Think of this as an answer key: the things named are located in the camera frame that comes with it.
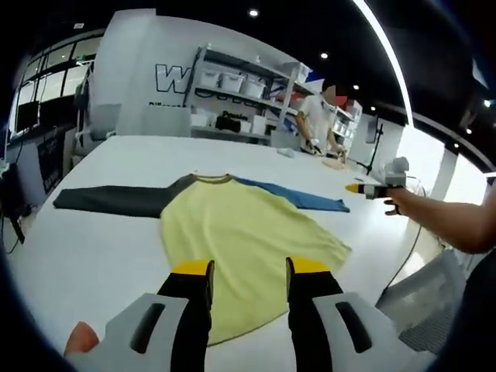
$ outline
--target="white storage box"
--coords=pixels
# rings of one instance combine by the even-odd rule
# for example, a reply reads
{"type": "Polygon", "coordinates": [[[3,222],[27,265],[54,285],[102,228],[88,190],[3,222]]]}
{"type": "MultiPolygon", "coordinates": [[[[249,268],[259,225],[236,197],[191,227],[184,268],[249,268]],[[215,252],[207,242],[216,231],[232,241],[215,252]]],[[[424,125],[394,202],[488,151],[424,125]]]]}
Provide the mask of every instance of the white storage box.
{"type": "Polygon", "coordinates": [[[287,62],[285,64],[282,64],[279,67],[279,70],[283,74],[291,76],[291,73],[293,72],[294,68],[298,69],[298,73],[296,74],[296,81],[298,83],[305,83],[308,75],[310,74],[310,71],[312,71],[310,67],[307,67],[300,62],[287,62]]]}
{"type": "Polygon", "coordinates": [[[242,75],[222,72],[221,88],[226,91],[234,91],[235,93],[239,93],[243,80],[245,80],[245,77],[242,75]]]}
{"type": "Polygon", "coordinates": [[[191,114],[191,126],[208,126],[210,117],[202,114],[191,114]]]}
{"type": "Polygon", "coordinates": [[[244,133],[250,133],[251,132],[251,122],[245,122],[244,120],[241,121],[241,132],[244,133]]]}
{"type": "Polygon", "coordinates": [[[265,84],[262,81],[246,79],[241,86],[241,92],[254,98],[261,98],[264,93],[265,84]]]}
{"type": "Polygon", "coordinates": [[[201,71],[200,85],[203,85],[204,87],[217,88],[219,86],[219,75],[220,71],[201,71]]]}
{"type": "Polygon", "coordinates": [[[253,134],[265,135],[265,127],[267,125],[267,118],[265,116],[254,115],[253,127],[251,129],[253,134]]]}

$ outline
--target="white shirt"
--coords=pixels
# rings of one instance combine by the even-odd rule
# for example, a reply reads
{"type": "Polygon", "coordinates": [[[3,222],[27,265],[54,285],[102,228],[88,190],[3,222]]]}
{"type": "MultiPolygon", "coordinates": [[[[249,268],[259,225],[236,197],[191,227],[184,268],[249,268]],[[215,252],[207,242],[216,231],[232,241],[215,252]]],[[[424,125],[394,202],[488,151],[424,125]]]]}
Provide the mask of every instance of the white shirt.
{"type": "MultiPolygon", "coordinates": [[[[335,115],[331,106],[324,101],[321,95],[309,95],[301,104],[299,111],[305,114],[307,129],[312,138],[319,140],[317,147],[326,154],[329,149],[327,133],[331,129],[332,118],[335,115]]],[[[301,148],[311,151],[306,144],[306,139],[301,136],[301,148]]]]}

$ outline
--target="man in white shirt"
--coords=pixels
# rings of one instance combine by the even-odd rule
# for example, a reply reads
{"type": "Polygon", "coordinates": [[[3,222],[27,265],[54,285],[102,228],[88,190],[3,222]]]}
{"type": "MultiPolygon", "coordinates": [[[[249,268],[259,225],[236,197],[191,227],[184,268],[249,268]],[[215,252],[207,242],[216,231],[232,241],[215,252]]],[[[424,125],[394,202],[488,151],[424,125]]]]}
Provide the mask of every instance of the man in white shirt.
{"type": "Polygon", "coordinates": [[[336,142],[332,132],[336,110],[333,112],[331,105],[341,106],[347,99],[345,89],[336,86],[330,79],[323,81],[320,95],[309,95],[305,98],[296,116],[301,136],[301,151],[325,156],[329,145],[336,153],[343,149],[336,142]]]}

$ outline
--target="blue sleeve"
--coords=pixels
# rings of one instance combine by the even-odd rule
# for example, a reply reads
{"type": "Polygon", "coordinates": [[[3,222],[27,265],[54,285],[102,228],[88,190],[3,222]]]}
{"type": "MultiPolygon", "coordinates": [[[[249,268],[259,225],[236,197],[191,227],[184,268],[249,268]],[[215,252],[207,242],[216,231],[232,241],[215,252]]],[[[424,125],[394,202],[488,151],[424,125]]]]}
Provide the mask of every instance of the blue sleeve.
{"type": "Polygon", "coordinates": [[[317,211],[335,211],[349,212],[350,209],[345,206],[343,200],[334,200],[323,198],[322,196],[307,194],[306,192],[283,188],[277,184],[268,184],[265,182],[251,181],[244,178],[236,177],[236,180],[247,186],[262,188],[271,194],[286,198],[291,204],[299,209],[314,209],[317,211]]]}

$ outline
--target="dark gray sleeve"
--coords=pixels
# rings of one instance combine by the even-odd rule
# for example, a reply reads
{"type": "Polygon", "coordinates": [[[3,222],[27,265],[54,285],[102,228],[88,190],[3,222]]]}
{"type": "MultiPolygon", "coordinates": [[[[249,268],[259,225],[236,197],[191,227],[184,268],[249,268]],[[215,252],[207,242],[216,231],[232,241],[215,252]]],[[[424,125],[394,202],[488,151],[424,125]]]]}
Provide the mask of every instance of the dark gray sleeve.
{"type": "Polygon", "coordinates": [[[65,189],[57,196],[53,206],[60,209],[158,219],[164,208],[193,182],[195,178],[188,175],[168,188],[101,186],[65,189]]]}

